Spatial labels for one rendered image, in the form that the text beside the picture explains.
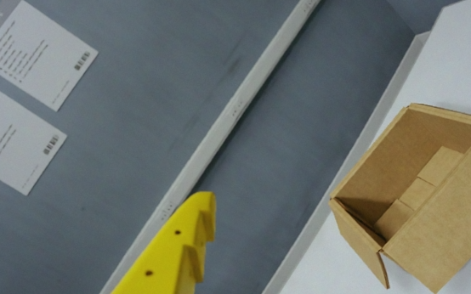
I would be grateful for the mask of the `brown cardboard box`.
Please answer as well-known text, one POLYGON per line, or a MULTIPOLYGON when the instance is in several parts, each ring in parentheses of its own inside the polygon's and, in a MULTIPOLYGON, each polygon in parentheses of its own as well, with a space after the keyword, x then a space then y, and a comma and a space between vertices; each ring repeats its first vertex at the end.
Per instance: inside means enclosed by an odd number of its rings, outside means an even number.
POLYGON ((380 252, 434 294, 471 258, 470 147, 470 114, 410 103, 330 194, 340 235, 386 290, 380 252))

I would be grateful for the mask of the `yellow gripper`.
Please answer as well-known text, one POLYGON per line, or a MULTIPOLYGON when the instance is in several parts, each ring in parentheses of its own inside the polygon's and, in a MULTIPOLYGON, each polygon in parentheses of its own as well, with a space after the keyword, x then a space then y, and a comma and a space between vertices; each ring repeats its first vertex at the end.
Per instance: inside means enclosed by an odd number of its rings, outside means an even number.
POLYGON ((191 196, 158 232, 111 294, 194 294, 214 241, 213 192, 191 196))

